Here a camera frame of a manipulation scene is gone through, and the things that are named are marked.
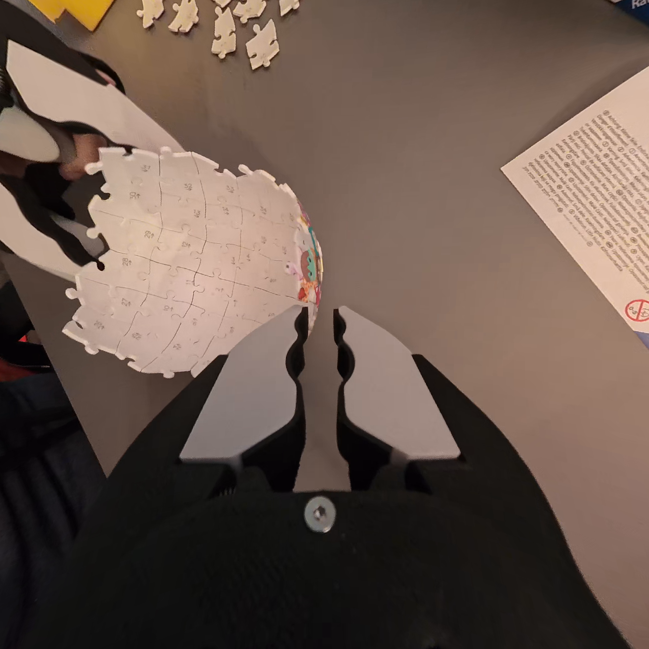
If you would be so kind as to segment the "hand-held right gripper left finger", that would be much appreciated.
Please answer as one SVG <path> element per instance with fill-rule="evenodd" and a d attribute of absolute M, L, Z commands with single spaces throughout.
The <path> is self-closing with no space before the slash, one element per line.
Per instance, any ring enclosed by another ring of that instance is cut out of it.
<path fill-rule="evenodd" d="M 230 352 L 181 450 L 184 463 L 260 469 L 291 492 L 306 443 L 301 383 L 309 311 L 294 305 Z"/>

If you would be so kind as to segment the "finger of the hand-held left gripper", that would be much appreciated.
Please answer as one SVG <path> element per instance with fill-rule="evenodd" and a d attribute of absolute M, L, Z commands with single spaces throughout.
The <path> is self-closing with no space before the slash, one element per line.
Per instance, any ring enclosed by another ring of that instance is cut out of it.
<path fill-rule="evenodd" d="M 108 252 L 92 227 L 44 207 L 22 179 L 1 175 L 1 248 L 69 282 L 110 282 Z"/>
<path fill-rule="evenodd" d="M 52 122 L 87 126 L 108 141 L 159 152 L 183 147 L 117 87 L 76 72 L 13 40 L 6 69 L 30 112 Z"/>

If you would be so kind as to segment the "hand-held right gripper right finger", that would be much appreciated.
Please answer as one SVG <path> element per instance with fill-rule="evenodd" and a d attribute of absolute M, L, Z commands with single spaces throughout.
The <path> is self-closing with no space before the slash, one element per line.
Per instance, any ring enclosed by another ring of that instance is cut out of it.
<path fill-rule="evenodd" d="M 334 311 L 334 341 L 337 448 L 353 491 L 368 490 L 385 466 L 461 457 L 408 347 L 346 306 Z"/>

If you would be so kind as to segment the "partly built puzzle ball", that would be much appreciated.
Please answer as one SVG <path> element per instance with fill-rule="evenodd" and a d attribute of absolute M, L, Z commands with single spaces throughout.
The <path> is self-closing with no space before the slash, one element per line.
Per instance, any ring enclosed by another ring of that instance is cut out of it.
<path fill-rule="evenodd" d="M 322 292 L 322 250 L 288 184 L 239 174 L 196 152 L 107 147 L 86 166 L 106 198 L 88 204 L 88 241 L 107 248 L 66 295 L 77 309 L 62 334 L 135 371 L 196 377 L 216 357 Z"/>

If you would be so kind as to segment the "pile of white puzzle pieces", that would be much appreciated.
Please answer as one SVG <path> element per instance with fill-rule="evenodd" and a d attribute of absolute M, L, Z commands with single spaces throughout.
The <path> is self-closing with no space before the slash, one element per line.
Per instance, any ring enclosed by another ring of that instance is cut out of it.
<path fill-rule="evenodd" d="M 235 54 L 238 46 L 237 27 L 252 23 L 253 35 L 245 43 L 245 53 L 252 70 L 268 68 L 280 52 L 277 27 L 273 19 L 258 22 L 265 12 L 267 1 L 213 1 L 214 29 L 210 52 L 223 61 Z M 199 24 L 196 1 L 174 1 L 173 17 L 167 29 L 174 34 L 188 34 Z"/>

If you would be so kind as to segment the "person's left hand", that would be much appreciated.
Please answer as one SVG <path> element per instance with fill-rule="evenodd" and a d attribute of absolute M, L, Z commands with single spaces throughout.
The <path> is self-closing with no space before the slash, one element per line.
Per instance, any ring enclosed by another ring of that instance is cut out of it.
<path fill-rule="evenodd" d="M 59 165 L 61 177 L 69 182 L 78 181 L 86 174 L 86 167 L 100 161 L 100 149 L 108 141 L 99 134 L 73 134 L 73 155 Z"/>

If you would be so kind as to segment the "yellow plastic bin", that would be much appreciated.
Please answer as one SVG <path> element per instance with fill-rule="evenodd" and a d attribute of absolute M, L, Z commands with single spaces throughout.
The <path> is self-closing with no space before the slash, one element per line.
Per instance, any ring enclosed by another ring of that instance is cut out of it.
<path fill-rule="evenodd" d="M 49 21 L 69 14 L 86 30 L 94 32 L 115 1 L 28 1 Z"/>

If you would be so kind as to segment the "white instruction leaflet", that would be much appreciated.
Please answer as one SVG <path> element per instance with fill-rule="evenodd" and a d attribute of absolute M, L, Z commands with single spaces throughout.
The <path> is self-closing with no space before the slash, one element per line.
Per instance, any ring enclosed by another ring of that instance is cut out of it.
<path fill-rule="evenodd" d="M 648 347 L 648 69 L 501 171 Z"/>

